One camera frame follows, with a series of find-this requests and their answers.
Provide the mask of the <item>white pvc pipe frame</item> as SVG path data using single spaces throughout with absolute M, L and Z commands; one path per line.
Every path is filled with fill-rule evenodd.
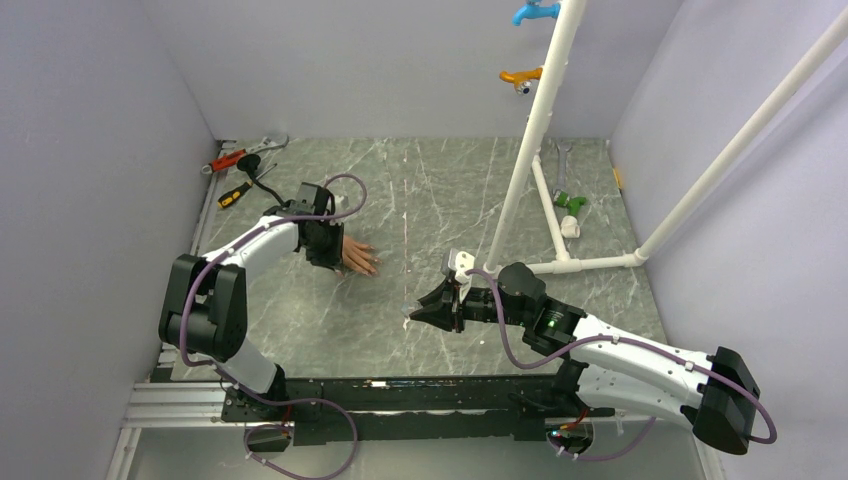
M 634 92 L 607 138 L 578 140 L 580 152 L 597 153 L 602 171 L 633 193 L 639 179 L 625 172 L 634 161 L 648 176 L 651 164 L 681 166 L 703 160 L 677 203 L 662 213 L 643 243 L 607 256 L 581 258 L 570 246 L 576 226 L 562 227 L 546 192 L 544 160 L 555 149 L 549 134 L 555 101 L 589 3 L 561 1 L 544 62 L 544 74 L 527 118 L 503 210 L 484 261 L 500 269 L 505 248 L 517 240 L 519 190 L 533 180 L 539 190 L 554 256 L 533 265 L 538 274 L 638 268 L 694 214 L 727 173 L 756 149 L 793 103 L 821 76 L 831 57 L 847 49 L 843 1 L 684 1 L 659 42 Z

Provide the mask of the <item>yellow black screwdriver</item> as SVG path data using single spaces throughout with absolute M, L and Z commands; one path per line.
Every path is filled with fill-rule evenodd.
M 228 209 L 235 205 L 254 186 L 254 183 L 256 181 L 259 181 L 261 178 L 267 175 L 271 170 L 276 168 L 278 164 L 273 163 L 261 172 L 257 172 L 258 163 L 253 161 L 248 162 L 240 160 L 236 164 L 236 166 L 240 171 L 243 171 L 248 174 L 249 180 L 237 186 L 236 188 L 225 192 L 218 198 L 217 206 L 222 210 Z

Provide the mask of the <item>orange faucet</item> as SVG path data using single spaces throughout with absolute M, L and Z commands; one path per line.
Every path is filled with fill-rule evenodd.
M 499 79 L 511 84 L 518 95 L 527 95 L 532 91 L 533 82 L 539 81 L 543 74 L 543 68 L 537 67 L 533 70 L 508 72 L 501 71 Z

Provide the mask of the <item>mannequin practice hand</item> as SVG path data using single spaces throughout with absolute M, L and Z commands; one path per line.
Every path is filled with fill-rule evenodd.
M 380 259 L 373 246 L 345 235 L 342 242 L 342 266 L 336 270 L 336 275 L 343 278 L 346 273 L 353 272 L 374 277 L 378 275 L 379 263 Z

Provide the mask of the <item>green faucet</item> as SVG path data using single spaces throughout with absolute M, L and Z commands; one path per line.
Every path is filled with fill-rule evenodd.
M 582 207 L 587 203 L 587 198 L 570 196 L 564 190 L 555 190 L 552 194 L 552 203 L 555 207 L 564 209 L 568 216 L 577 217 Z

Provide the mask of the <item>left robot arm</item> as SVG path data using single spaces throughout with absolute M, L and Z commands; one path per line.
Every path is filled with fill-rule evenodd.
M 341 265 L 344 226 L 324 186 L 302 183 L 294 199 L 267 209 L 246 232 L 202 256 L 172 264 L 158 335 L 191 364 L 215 367 L 250 390 L 248 407 L 264 420 L 287 406 L 283 368 L 247 338 L 248 286 L 281 257 L 304 253 L 311 265 Z

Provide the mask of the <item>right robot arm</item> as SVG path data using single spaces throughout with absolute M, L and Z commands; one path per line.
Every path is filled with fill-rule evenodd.
M 550 392 L 560 413 L 612 408 L 655 417 L 733 455 L 776 441 L 774 421 L 738 352 L 680 349 L 614 327 L 549 296 L 523 263 L 497 277 L 464 266 L 444 273 L 410 319 L 454 333 L 469 322 L 495 324 L 507 358 L 522 370 L 559 361 L 564 379 Z

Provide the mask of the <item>clear nail polish bottle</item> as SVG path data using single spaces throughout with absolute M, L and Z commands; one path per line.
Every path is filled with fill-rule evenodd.
M 405 318 L 410 318 L 411 315 L 420 308 L 417 301 L 404 302 L 401 307 L 401 312 Z

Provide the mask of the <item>blue faucet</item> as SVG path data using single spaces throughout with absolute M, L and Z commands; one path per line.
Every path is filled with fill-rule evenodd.
M 525 20 L 557 19 L 560 9 L 559 1 L 553 1 L 550 5 L 543 5 L 542 1 L 539 0 L 526 0 L 525 4 L 512 16 L 511 22 L 514 26 L 520 26 Z

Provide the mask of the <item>red handled adjustable wrench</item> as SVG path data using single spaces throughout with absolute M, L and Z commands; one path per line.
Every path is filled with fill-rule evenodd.
M 264 137 L 260 142 L 254 144 L 253 146 L 242 148 L 239 150 L 234 150 L 225 155 L 219 156 L 212 162 L 204 165 L 200 172 L 203 175 L 212 175 L 214 173 L 227 170 L 234 165 L 244 156 L 250 154 L 260 154 L 267 151 L 279 150 L 285 148 L 290 141 L 290 136 L 284 134 L 282 137 L 271 138 Z

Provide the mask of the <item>silver spanner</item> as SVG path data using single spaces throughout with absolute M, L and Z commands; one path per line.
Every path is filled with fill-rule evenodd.
M 555 143 L 555 147 L 558 155 L 557 180 L 555 183 L 555 189 L 560 192 L 564 192 L 566 189 L 568 158 L 572 150 L 572 144 L 557 141 Z

